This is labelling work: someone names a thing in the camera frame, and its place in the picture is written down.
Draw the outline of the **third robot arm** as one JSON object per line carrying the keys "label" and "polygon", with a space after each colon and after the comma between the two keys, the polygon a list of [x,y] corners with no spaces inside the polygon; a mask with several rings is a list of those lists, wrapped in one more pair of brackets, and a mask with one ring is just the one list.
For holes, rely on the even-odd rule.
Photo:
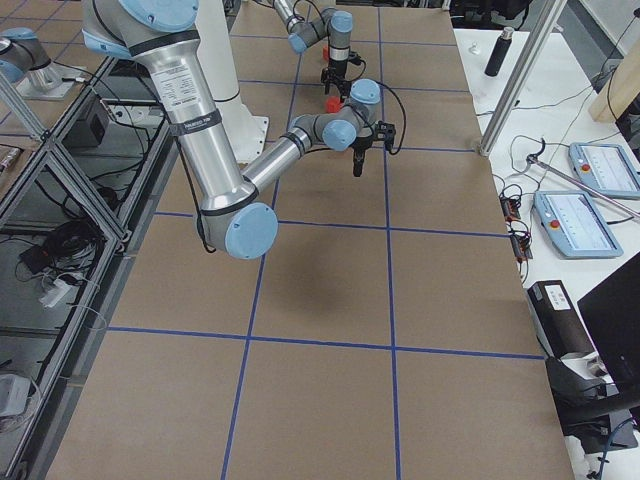
{"label": "third robot arm", "polygon": [[[141,26],[141,41],[156,40],[160,37],[171,35],[177,41],[187,34],[194,35],[196,26],[191,25],[179,28],[176,32],[159,30],[157,27]],[[219,73],[231,74],[234,66],[233,57],[225,60],[222,56],[222,44],[229,43],[229,32],[227,25],[215,27],[212,23],[205,23],[203,28],[199,28],[201,47],[205,43],[212,41],[216,51],[210,51],[209,56],[201,60],[202,69],[205,69],[205,61],[213,61],[221,67]],[[28,72],[46,69],[50,66],[51,60],[44,48],[40,45],[37,35],[29,28],[14,28],[1,33],[1,70],[10,82],[15,83],[22,80]]]}

